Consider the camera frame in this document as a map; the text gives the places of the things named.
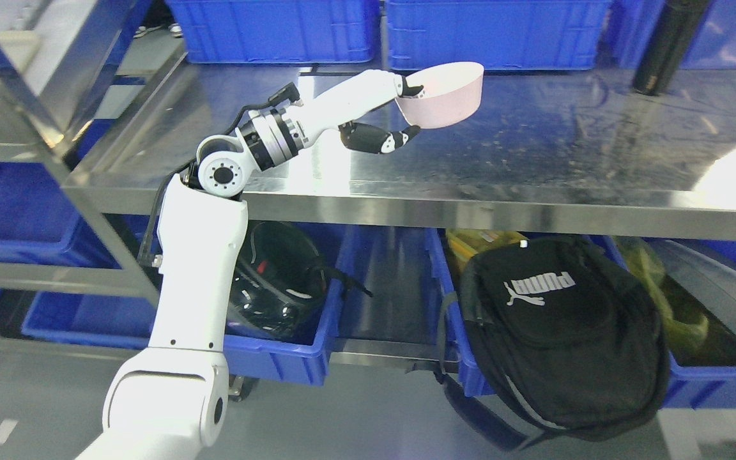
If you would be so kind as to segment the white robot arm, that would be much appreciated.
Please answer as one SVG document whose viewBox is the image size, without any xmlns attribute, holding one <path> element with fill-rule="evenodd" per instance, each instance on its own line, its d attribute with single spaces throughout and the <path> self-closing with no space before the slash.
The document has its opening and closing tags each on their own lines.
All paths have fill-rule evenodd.
<svg viewBox="0 0 736 460">
<path fill-rule="evenodd" d="M 234 121 L 162 181 L 153 207 L 162 254 L 152 256 L 148 239 L 138 253 L 162 275 L 151 338 L 115 374 L 102 434 L 79 458 L 194 459 L 219 438 L 229 393 L 227 303 L 249 221 L 240 192 L 254 172 L 297 154 L 298 135 L 277 120 L 277 106 L 300 101 L 290 82 L 266 103 L 246 105 L 237 119 L 249 115 L 254 139 Z"/>
</svg>

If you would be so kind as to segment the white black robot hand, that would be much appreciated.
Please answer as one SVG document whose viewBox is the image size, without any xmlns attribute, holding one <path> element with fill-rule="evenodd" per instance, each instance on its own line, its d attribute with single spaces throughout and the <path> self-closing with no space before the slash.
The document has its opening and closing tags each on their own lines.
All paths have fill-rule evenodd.
<svg viewBox="0 0 736 460">
<path fill-rule="evenodd" d="M 337 129 L 345 148 L 373 154 L 391 153 L 416 137 L 421 128 L 410 125 L 389 131 L 358 119 L 383 107 L 397 97 L 415 98 L 423 86 L 411 86 L 406 77 L 385 70 L 366 70 L 303 105 L 284 111 L 295 128 L 303 148 L 310 148 L 324 131 Z"/>
</svg>

